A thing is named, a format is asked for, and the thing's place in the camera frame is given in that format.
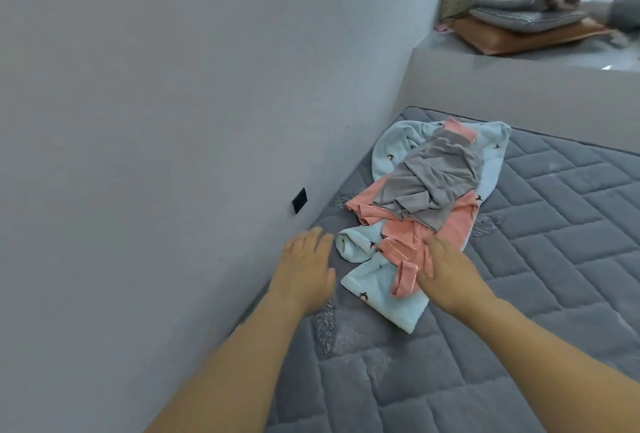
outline hand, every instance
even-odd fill
[[[315,312],[331,298],[335,270],[327,270],[333,235],[320,227],[300,233],[284,244],[269,293],[301,315]]]
[[[428,245],[433,278],[418,273],[420,288],[438,307],[468,324],[480,307],[496,300],[495,295],[462,251],[436,237]]]

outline person's left hand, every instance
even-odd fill
[[[327,270],[333,235],[320,227],[300,233],[284,244],[269,293],[301,315],[315,312],[331,298],[335,270]]]

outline pink object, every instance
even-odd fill
[[[474,141],[477,136],[475,130],[471,130],[453,119],[448,119],[445,122],[444,129],[454,131],[469,141]],[[345,207],[356,213],[360,222],[367,226],[387,219],[387,223],[382,228],[384,239],[378,244],[378,250],[398,268],[389,290],[391,296],[404,298],[418,290],[419,287],[416,283],[418,273],[425,272],[428,276],[433,277],[433,264],[427,245],[430,237],[436,235],[458,248],[465,243],[476,220],[477,196],[474,191],[471,191],[460,197],[454,204],[447,221],[436,234],[419,222],[398,220],[390,211],[373,205],[372,202],[384,186],[387,177],[384,176],[374,182],[347,202]]]

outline mattress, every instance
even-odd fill
[[[399,119],[449,115],[407,108]],[[358,225],[345,200],[372,184],[371,155],[317,223]],[[498,297],[640,380],[640,157],[513,130],[465,253]],[[356,265],[332,250],[340,280]],[[543,432],[489,348],[430,303],[408,335],[338,285],[285,359],[268,433]]]

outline wall outlet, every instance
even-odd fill
[[[302,207],[307,203],[307,191],[304,187],[302,187],[300,193],[296,195],[296,198],[293,199],[291,203],[293,204],[293,211],[296,214],[300,212],[300,209],[302,209]]]

